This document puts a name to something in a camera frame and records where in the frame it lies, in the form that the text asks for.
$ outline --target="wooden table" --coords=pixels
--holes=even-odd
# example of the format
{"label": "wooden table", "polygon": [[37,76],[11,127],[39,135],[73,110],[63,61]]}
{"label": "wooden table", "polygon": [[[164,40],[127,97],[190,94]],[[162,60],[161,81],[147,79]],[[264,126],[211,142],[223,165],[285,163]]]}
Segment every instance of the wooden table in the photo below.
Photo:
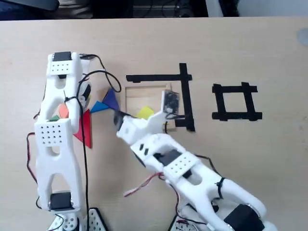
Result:
{"label": "wooden table", "polygon": [[[46,230],[53,217],[35,207],[36,185],[26,170],[26,135],[42,99],[47,55],[77,51],[101,56],[125,85],[126,74],[175,74],[188,65],[197,132],[171,135],[193,153],[210,156],[216,168],[268,208],[280,230],[305,230],[308,217],[308,48],[296,32],[308,18],[63,20],[0,23],[1,164],[0,230]],[[98,62],[91,69],[99,68]],[[213,120],[214,83],[249,82],[256,122]],[[92,76],[92,101],[107,87]],[[244,98],[230,94],[227,109]],[[155,180],[137,194],[149,172],[119,139],[112,112],[92,115],[93,149],[88,150],[90,205],[98,206],[111,230],[167,230],[176,197]],[[31,139],[33,158],[36,145]],[[82,173],[82,145],[74,139]],[[60,188],[63,182],[55,184]]]}

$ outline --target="wire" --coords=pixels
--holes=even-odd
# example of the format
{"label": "wire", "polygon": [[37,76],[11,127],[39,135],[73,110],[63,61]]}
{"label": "wire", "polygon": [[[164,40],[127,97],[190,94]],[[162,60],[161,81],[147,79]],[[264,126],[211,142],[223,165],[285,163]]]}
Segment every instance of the wire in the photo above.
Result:
{"label": "wire", "polygon": [[139,187],[136,187],[134,189],[128,190],[127,192],[125,192],[123,194],[124,197],[128,197],[132,194],[134,194],[135,192],[139,191],[141,188],[147,186],[154,177],[158,176],[161,179],[161,176],[163,176],[164,174],[162,172],[156,172],[155,174],[149,176]]}
{"label": "wire", "polygon": [[[117,93],[121,92],[122,86],[121,86],[120,81],[119,81],[119,80],[117,79],[117,77],[115,77],[113,74],[111,74],[110,72],[105,71],[105,70],[91,71],[91,72],[87,73],[87,74],[80,80],[79,83],[83,83],[83,82],[87,81],[87,80],[88,80],[87,77],[89,77],[90,75],[93,75],[93,74],[95,74],[95,73],[105,73],[106,78],[107,78],[107,81],[108,81],[110,87],[111,87],[115,92],[117,92]],[[114,80],[116,81],[116,83],[117,83],[118,86],[119,86],[119,90],[117,90],[117,89],[114,88],[114,86],[113,86],[112,83],[110,82],[110,79],[109,79],[108,75],[110,75],[112,78],[114,78]],[[78,90],[78,94],[79,94],[79,91],[80,91],[80,86],[81,86],[81,85],[79,84],[78,89],[77,89],[77,90]]]}
{"label": "wire", "polygon": [[35,202],[35,205],[37,206],[37,208],[39,208],[39,209],[42,209],[42,207],[41,206],[39,206],[39,196],[38,196],[38,198],[37,198],[37,201]]}
{"label": "wire", "polygon": [[165,123],[165,134],[168,134],[168,132],[167,132],[167,124],[168,124],[168,122]]}
{"label": "wire", "polygon": [[30,154],[30,142],[29,142],[29,137],[30,137],[30,136],[33,136],[33,135],[35,135],[35,133],[34,133],[34,132],[30,132],[30,133],[28,133],[27,138],[26,138],[26,140],[27,140],[27,165],[26,165],[26,166],[27,166],[27,169],[28,169],[30,175],[32,176],[33,180],[34,180],[35,183],[37,184],[37,183],[38,183],[38,180],[37,180],[36,176],[34,175],[32,169],[31,169],[31,167],[30,167],[31,154]]}
{"label": "wire", "polygon": [[[105,69],[105,70],[96,70],[96,71],[89,72],[89,73],[87,73],[87,74],[84,76],[83,79],[86,79],[86,77],[88,77],[88,76],[90,76],[90,75],[92,75],[92,74],[95,74],[95,73],[99,73],[99,72],[105,73],[106,79],[107,79],[107,81],[108,81],[110,87],[111,87],[115,92],[117,92],[117,93],[121,92],[122,86],[121,86],[119,80],[118,80],[113,74],[111,74],[110,72],[108,72],[108,71],[106,70],[106,68],[105,68],[105,66],[104,66],[104,64],[103,64],[103,62],[102,62],[102,60],[101,60],[101,58],[100,58],[98,55],[96,55],[96,54],[85,54],[85,55],[82,55],[80,58],[81,58],[81,59],[85,59],[85,58],[89,58],[89,57],[96,57],[96,58],[98,58],[99,61],[100,61],[100,63],[101,63],[102,68]],[[114,88],[114,86],[111,84],[108,75],[115,79],[115,81],[117,82],[117,84],[118,84],[118,86],[119,86],[119,90],[116,90],[116,89]]]}
{"label": "wire", "polygon": [[[39,197],[37,198],[37,201],[35,202],[35,204],[36,204],[37,208],[42,209],[42,207],[38,205],[38,201],[39,201]],[[58,214],[55,214],[55,215],[56,215],[57,217],[61,218],[62,222],[61,222],[61,224],[60,224],[57,228],[52,229],[52,230],[47,230],[47,231],[55,231],[55,230],[59,229],[59,228],[64,224],[64,218],[61,217],[61,216],[58,215]]]}
{"label": "wire", "polygon": [[[45,98],[45,93],[46,93],[46,83],[45,83],[45,89],[44,89],[44,95],[43,95],[42,101]],[[39,111],[33,116],[33,119],[36,119],[39,116],[39,114],[40,114],[40,108],[39,108]]]}
{"label": "wire", "polygon": [[207,224],[204,223],[204,222],[200,222],[200,221],[195,221],[195,220],[191,220],[191,219],[188,219],[188,218],[184,218],[184,217],[182,217],[182,216],[179,214],[178,207],[179,207],[179,202],[180,202],[180,195],[179,195],[179,193],[176,191],[176,189],[173,187],[173,185],[170,184],[170,186],[171,186],[171,188],[173,188],[174,192],[175,192],[176,195],[177,195],[177,203],[176,203],[176,205],[175,205],[175,212],[176,212],[176,215],[177,215],[179,218],[181,218],[181,219],[183,219],[183,220],[186,220],[186,221],[190,221],[190,222],[193,222],[193,223],[196,223],[196,224],[201,224],[201,225],[207,225]]}
{"label": "wire", "polygon": [[[82,81],[79,82],[77,95],[79,94],[80,85]],[[85,145],[85,131],[84,131],[84,123],[83,123],[83,107],[81,102],[79,101],[77,96],[73,96],[70,98],[66,98],[64,102],[67,102],[71,99],[76,99],[79,107],[80,107],[80,123],[81,123],[81,135],[82,135],[82,147],[83,147],[83,154],[85,160],[85,175],[86,175],[86,207],[87,207],[87,230],[90,230],[90,220],[89,220],[89,177],[88,177],[88,162],[87,162],[87,151]]]}
{"label": "wire", "polygon": [[60,215],[58,215],[58,214],[55,214],[57,217],[59,217],[59,218],[61,218],[61,224],[57,227],[57,228],[55,228],[55,229],[52,229],[52,230],[47,230],[47,231],[55,231],[55,230],[57,230],[57,229],[59,229],[63,224],[64,224],[64,218],[63,217],[61,217]]}
{"label": "wire", "polygon": [[211,160],[210,157],[203,156],[203,155],[196,155],[196,154],[195,154],[195,156],[197,156],[197,157],[199,157],[199,158],[202,158],[202,159],[208,160],[209,163],[210,163],[210,165],[211,165],[211,168],[213,169],[213,171],[216,172],[218,175],[221,176],[221,174],[216,170],[216,168],[215,168],[215,166],[214,166],[214,164],[213,164],[213,162],[212,162],[212,160]]}
{"label": "wire", "polygon": [[148,11],[144,14],[144,16],[142,16],[141,18],[145,18],[146,16],[148,16],[148,14],[152,11],[153,3],[154,3],[154,0],[150,0],[150,8],[149,8]]}

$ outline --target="red wire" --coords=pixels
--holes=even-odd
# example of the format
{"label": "red wire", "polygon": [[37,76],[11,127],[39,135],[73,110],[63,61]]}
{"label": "red wire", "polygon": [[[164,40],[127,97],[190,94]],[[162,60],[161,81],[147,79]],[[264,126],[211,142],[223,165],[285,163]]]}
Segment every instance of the red wire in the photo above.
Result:
{"label": "red wire", "polygon": [[162,172],[156,172],[155,174],[151,175],[151,176],[150,176],[144,183],[142,183],[138,188],[136,188],[134,191],[132,191],[132,192],[126,194],[124,197],[128,197],[128,196],[134,194],[135,192],[139,191],[141,188],[147,186],[147,185],[151,182],[151,180],[152,180],[154,177],[156,177],[156,176],[160,177],[160,176],[163,176],[163,175],[164,175],[164,174],[163,174]]}
{"label": "red wire", "polygon": [[30,167],[30,160],[31,160],[31,154],[30,154],[30,142],[29,142],[29,136],[33,136],[35,135],[34,132],[30,132],[28,135],[27,135],[27,169],[29,171],[29,173],[31,174],[33,180],[35,181],[35,183],[37,184],[38,183],[38,180],[36,178],[36,176],[34,175],[31,167]]}

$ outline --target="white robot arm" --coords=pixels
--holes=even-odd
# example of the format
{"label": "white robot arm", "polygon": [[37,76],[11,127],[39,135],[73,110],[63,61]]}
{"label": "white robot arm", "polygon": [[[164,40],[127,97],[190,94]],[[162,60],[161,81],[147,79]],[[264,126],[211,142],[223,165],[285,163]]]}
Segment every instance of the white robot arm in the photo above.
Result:
{"label": "white robot arm", "polygon": [[[178,96],[163,91],[161,111],[148,120],[133,118],[116,112],[114,123],[117,137],[122,138],[150,171],[161,172],[165,181],[181,197],[182,208],[186,204],[196,211],[195,218],[200,230],[211,231],[276,231],[274,225],[265,222],[266,208],[260,200],[232,180],[222,178],[205,166],[194,154],[188,152],[168,134],[162,134],[162,125],[169,115],[178,110]],[[239,204],[224,220],[213,210],[215,198]]]}
{"label": "white robot arm", "polygon": [[[51,211],[63,221],[52,230],[84,231],[87,230],[85,221],[89,223],[89,218],[84,218],[86,203],[80,167],[73,149],[73,134],[79,130],[80,111],[90,99],[90,84],[81,81],[83,73],[88,72],[88,66],[89,61],[81,60],[75,52],[56,52],[48,56],[45,94],[34,127],[38,147],[39,204],[41,209]],[[69,117],[52,119],[61,103],[66,104]],[[54,147],[58,147],[59,153],[53,150]],[[55,174],[63,176],[69,191],[52,190]]]}

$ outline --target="black cable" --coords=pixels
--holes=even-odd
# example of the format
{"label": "black cable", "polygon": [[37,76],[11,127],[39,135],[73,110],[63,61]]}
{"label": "black cable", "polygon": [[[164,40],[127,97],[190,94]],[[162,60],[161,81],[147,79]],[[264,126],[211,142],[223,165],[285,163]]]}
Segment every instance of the black cable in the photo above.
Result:
{"label": "black cable", "polygon": [[150,0],[150,8],[149,8],[148,11],[144,14],[144,16],[142,16],[141,18],[145,18],[146,16],[148,16],[148,14],[152,11],[153,4],[154,4],[154,0]]}
{"label": "black cable", "polygon": [[[35,204],[36,204],[37,208],[42,209],[42,207],[38,205],[38,201],[39,201],[39,197],[37,198],[37,201],[35,202]],[[55,214],[55,215],[56,215],[57,217],[61,218],[62,222],[61,222],[61,224],[60,224],[57,228],[54,228],[54,229],[52,229],[52,230],[47,230],[47,231],[55,231],[55,230],[59,229],[59,228],[64,224],[64,218],[61,217],[61,216],[58,215],[58,214]]]}
{"label": "black cable", "polygon": [[214,166],[214,164],[213,164],[213,162],[212,162],[212,160],[211,160],[210,157],[203,156],[203,155],[196,155],[196,154],[195,154],[195,156],[197,156],[197,157],[199,157],[199,158],[202,158],[202,159],[208,160],[209,163],[210,163],[210,165],[211,165],[211,168],[213,169],[213,171],[216,172],[218,175],[221,176],[221,174],[216,170],[216,168],[215,168],[215,166]]}
{"label": "black cable", "polygon": [[61,216],[58,215],[58,214],[55,214],[55,215],[56,215],[57,217],[61,218],[62,222],[61,222],[61,224],[60,224],[57,228],[52,229],[52,230],[47,230],[47,231],[55,231],[55,230],[59,229],[59,228],[63,225],[63,223],[64,223],[64,218],[61,217]]}
{"label": "black cable", "polygon": [[167,124],[168,124],[168,122],[165,123],[165,134],[168,134],[168,132],[167,132]]}
{"label": "black cable", "polygon": [[[108,71],[106,70],[106,68],[105,68],[105,66],[104,66],[104,64],[103,64],[103,62],[102,62],[102,60],[101,60],[101,58],[100,58],[98,55],[96,55],[96,54],[85,54],[85,55],[82,55],[80,58],[81,58],[81,59],[86,59],[86,58],[89,58],[89,57],[96,57],[96,58],[98,58],[99,61],[100,61],[100,63],[101,63],[102,68],[105,69],[105,70],[96,70],[96,71],[89,72],[89,73],[87,73],[87,74],[85,75],[85,77],[84,77],[83,79],[85,79],[86,77],[88,77],[88,76],[90,76],[90,75],[92,75],[92,74],[94,74],[94,73],[99,73],[99,72],[105,73],[106,79],[107,79],[107,81],[108,81],[110,87],[111,87],[115,92],[117,92],[117,93],[121,92],[122,86],[121,86],[119,80],[118,80],[113,74],[111,74],[110,72],[108,72]],[[115,79],[115,81],[116,81],[117,84],[119,85],[119,90],[116,90],[116,89],[114,88],[114,86],[113,86],[112,83],[110,82],[110,79],[109,79],[108,75]]]}
{"label": "black cable", "polygon": [[[80,86],[84,81],[80,81],[77,89],[77,95],[79,94]],[[85,131],[83,127],[83,108],[82,104],[79,101],[77,96],[73,96],[70,98],[66,98],[64,102],[67,102],[71,99],[76,99],[79,107],[80,107],[80,123],[81,123],[81,135],[82,135],[82,147],[83,147],[83,154],[84,154],[84,160],[85,160],[85,174],[86,174],[86,207],[87,207],[87,229],[90,230],[90,220],[89,220],[89,178],[88,178],[88,162],[87,162],[87,151],[86,151],[86,145],[85,145]]]}
{"label": "black cable", "polygon": [[[104,70],[96,70],[96,71],[91,71],[91,72],[87,73],[87,74],[80,80],[79,83],[83,83],[83,82],[87,81],[87,80],[88,80],[87,77],[89,77],[90,75],[93,75],[93,74],[95,74],[95,73],[105,73],[106,78],[107,78],[107,81],[108,81],[110,87],[111,87],[115,92],[117,92],[117,93],[121,92],[122,86],[121,86],[120,81],[117,79],[117,77],[115,77],[115,76],[114,76],[113,74],[111,74],[110,72],[104,71]],[[112,78],[114,78],[114,80],[116,81],[116,83],[117,83],[118,86],[119,86],[119,90],[116,90],[116,89],[114,88],[114,86],[113,86],[112,83],[110,82],[110,79],[109,79],[108,75],[110,75]]]}
{"label": "black cable", "polygon": [[179,194],[178,194],[178,192],[176,191],[176,189],[173,187],[173,185],[170,184],[170,186],[171,186],[171,188],[173,188],[175,194],[177,195],[177,203],[176,203],[176,205],[175,205],[175,213],[176,213],[176,215],[177,215],[179,218],[182,218],[183,220],[186,220],[186,221],[190,221],[190,222],[193,222],[193,223],[196,223],[196,224],[201,224],[201,225],[207,225],[207,224],[204,223],[204,222],[199,222],[199,221],[191,220],[191,219],[188,219],[188,218],[184,218],[184,217],[182,217],[182,216],[179,214],[179,212],[178,212],[178,206],[179,206],[180,197],[179,197]]}
{"label": "black cable", "polygon": [[37,198],[37,201],[35,202],[35,205],[37,206],[37,208],[42,209],[42,207],[39,206],[38,201],[39,201],[39,196],[38,196],[38,198]]}
{"label": "black cable", "polygon": [[165,12],[164,12],[164,8],[165,8],[165,6],[167,5],[167,4],[169,4],[169,3],[171,3],[171,2],[173,2],[173,1],[175,1],[175,0],[167,0],[167,1],[165,1],[165,3],[162,5],[162,9],[161,9],[161,11],[162,11],[162,15],[163,15],[163,17],[164,18],[167,18],[166,17],[166,15],[165,15]]}

